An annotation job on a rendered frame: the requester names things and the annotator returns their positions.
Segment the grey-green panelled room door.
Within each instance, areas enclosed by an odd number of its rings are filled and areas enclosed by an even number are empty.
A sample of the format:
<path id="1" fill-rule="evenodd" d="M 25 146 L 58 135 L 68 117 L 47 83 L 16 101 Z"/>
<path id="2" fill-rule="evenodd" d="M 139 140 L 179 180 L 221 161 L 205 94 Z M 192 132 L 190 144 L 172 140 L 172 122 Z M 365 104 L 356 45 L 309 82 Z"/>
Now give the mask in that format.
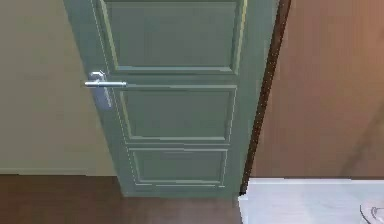
<path id="1" fill-rule="evenodd" d="M 63 0 L 127 197 L 239 193 L 278 0 Z"/>

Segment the white cabinet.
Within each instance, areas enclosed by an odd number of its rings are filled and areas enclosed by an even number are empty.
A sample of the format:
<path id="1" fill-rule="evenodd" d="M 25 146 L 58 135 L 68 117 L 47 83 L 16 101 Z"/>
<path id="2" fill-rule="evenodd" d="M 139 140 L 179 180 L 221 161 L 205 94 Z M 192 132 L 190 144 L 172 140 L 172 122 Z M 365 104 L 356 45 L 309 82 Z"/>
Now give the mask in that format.
<path id="1" fill-rule="evenodd" d="M 253 178 L 238 197 L 243 224 L 360 224 L 384 201 L 384 180 Z"/>

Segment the white round dish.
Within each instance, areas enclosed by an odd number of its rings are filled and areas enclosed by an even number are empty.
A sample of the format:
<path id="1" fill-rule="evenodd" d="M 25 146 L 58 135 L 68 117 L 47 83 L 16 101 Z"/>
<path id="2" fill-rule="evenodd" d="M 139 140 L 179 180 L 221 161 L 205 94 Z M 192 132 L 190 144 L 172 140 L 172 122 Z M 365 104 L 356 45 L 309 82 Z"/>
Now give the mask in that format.
<path id="1" fill-rule="evenodd" d="M 360 205 L 360 224 L 384 224 L 384 201 L 366 201 Z"/>

